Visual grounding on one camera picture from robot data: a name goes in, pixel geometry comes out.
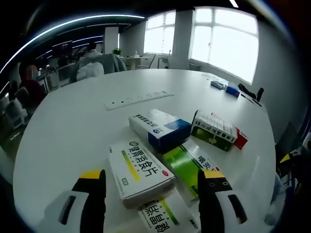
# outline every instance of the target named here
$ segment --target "red medicine box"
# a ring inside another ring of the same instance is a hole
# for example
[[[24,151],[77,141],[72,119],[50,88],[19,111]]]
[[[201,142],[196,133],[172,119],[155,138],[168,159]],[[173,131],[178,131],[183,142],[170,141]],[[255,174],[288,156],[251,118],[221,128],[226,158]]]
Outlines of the red medicine box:
[[[238,128],[237,128],[237,131],[238,131],[238,138],[237,140],[235,140],[234,145],[237,148],[242,149],[244,145],[247,143],[247,137]]]

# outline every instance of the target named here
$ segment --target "blue object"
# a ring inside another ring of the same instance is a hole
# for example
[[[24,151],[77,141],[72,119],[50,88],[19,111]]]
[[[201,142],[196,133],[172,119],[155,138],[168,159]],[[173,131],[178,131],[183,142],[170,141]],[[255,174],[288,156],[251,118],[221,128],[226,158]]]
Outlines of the blue object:
[[[228,86],[225,88],[225,92],[228,93],[228,94],[233,95],[236,98],[239,97],[239,95],[240,95],[240,92],[239,92],[238,88],[235,87],[231,83],[228,83]]]
[[[183,144],[190,137],[191,124],[182,119],[173,121],[164,126],[174,131],[160,138],[156,138],[151,133],[148,133],[148,142],[157,152],[162,154],[166,153]]]

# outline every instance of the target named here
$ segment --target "office room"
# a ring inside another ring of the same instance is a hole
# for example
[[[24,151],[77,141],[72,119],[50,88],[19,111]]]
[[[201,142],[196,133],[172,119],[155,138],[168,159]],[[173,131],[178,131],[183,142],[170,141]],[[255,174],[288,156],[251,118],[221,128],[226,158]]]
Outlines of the office room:
[[[23,5],[0,60],[1,201],[16,228],[305,225],[310,46],[290,2]]]

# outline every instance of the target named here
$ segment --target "person in red clothing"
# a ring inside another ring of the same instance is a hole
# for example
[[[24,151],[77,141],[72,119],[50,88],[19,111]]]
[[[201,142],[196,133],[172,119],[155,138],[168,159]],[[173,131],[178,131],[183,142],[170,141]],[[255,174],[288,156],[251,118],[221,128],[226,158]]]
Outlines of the person in red clothing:
[[[31,74],[32,74],[31,66],[25,68],[23,64],[20,64],[19,75],[21,78],[21,83],[19,87],[26,88],[26,90],[29,93],[29,101],[31,105],[39,105],[46,97],[47,93],[41,89],[40,84],[37,81],[32,80]]]

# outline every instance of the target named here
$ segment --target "potted plant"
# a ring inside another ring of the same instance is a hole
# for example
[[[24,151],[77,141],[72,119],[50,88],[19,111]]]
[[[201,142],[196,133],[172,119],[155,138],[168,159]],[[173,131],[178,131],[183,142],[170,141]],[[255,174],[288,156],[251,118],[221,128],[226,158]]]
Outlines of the potted plant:
[[[112,50],[112,53],[119,57],[121,55],[121,50],[120,49],[114,49],[114,50]]]

